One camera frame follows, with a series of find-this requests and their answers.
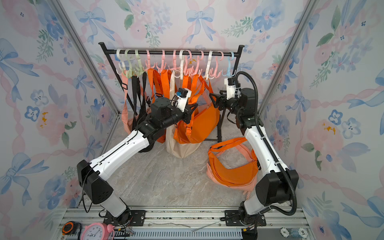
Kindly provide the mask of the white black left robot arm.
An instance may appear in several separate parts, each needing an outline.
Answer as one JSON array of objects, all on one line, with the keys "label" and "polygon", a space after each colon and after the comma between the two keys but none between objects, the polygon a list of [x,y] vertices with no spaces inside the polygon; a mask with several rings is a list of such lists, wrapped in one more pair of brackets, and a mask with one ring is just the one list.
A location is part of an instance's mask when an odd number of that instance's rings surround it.
[{"label": "white black left robot arm", "polygon": [[180,121],[189,124],[197,108],[198,104],[188,104],[187,98],[178,98],[177,101],[165,97],[156,99],[151,105],[151,113],[127,138],[100,157],[77,164],[82,193],[94,205],[101,205],[111,214],[114,222],[126,225],[131,219],[131,210],[115,194],[108,179],[136,153],[150,150],[168,127]]}]

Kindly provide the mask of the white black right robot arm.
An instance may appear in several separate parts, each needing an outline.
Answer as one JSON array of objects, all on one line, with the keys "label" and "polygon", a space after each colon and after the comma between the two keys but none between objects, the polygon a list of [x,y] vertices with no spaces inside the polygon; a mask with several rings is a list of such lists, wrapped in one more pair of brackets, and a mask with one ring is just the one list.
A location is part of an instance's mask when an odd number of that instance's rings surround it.
[{"label": "white black right robot arm", "polygon": [[210,94],[215,108],[227,109],[236,115],[236,125],[252,146],[257,165],[261,167],[255,195],[239,207],[240,220],[244,224],[250,224],[270,210],[292,216],[298,207],[296,187],[299,175],[278,156],[260,125],[256,112],[257,97],[257,91],[249,88],[243,89],[238,98],[228,98],[226,93]]}]

